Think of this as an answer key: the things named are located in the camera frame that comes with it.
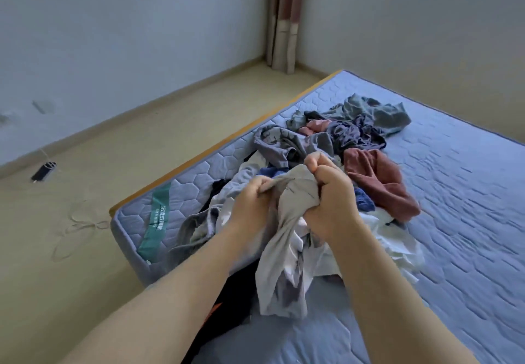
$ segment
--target bed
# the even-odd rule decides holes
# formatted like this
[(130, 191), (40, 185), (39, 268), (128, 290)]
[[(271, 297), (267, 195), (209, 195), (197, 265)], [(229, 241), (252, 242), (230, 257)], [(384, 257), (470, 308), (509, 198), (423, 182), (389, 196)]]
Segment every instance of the bed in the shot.
[[(294, 111), (325, 111), (359, 93), (402, 102), (412, 123), (384, 152), (402, 169), (421, 215), (407, 231), (424, 247), (416, 289), (483, 364), (525, 357), (525, 147), (398, 95), (347, 71), (325, 78), (218, 145), (138, 191), (111, 210), (112, 233), (139, 279), (149, 285), (181, 222), (199, 211), (214, 180), (231, 178), (253, 149), (253, 130), (285, 126)], [(136, 249), (150, 219), (152, 190), (169, 184), (166, 234), (155, 263)], [(194, 362), (369, 362), (341, 284), (317, 278), (304, 320), (261, 316), (206, 344)]]

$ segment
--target white wall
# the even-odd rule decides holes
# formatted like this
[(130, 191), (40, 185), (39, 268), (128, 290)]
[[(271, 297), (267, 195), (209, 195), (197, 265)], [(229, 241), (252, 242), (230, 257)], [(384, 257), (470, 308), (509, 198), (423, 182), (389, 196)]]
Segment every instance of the white wall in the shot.
[(525, 0), (304, 0), (298, 61), (525, 142)]
[[(263, 54), (267, 0), (0, 0), (0, 165)], [(52, 101), (41, 115), (33, 100)]]

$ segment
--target floor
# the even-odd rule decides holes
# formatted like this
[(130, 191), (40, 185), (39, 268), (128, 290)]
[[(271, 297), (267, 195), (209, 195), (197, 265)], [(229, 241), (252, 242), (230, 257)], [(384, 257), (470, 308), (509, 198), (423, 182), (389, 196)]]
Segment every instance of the floor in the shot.
[(141, 292), (105, 228), (113, 204), (318, 80), (261, 63), (57, 155), (44, 183), (38, 166), (0, 180), (0, 362), (55, 363)]

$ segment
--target striped curtain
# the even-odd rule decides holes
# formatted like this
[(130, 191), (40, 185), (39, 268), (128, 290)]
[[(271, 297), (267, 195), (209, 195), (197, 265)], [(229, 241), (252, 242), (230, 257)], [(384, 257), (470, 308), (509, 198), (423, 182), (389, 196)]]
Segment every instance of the striped curtain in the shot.
[(270, 0), (266, 62), (272, 69), (292, 74), (302, 0)]

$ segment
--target green label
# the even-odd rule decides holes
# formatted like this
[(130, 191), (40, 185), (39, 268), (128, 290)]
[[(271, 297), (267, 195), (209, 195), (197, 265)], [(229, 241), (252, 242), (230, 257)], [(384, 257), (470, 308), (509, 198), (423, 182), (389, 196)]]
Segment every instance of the green label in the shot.
[(166, 233), (168, 214), (170, 212), (170, 186), (167, 183), (153, 191), (151, 199), (150, 224), (136, 252), (142, 259), (154, 262), (157, 250)]

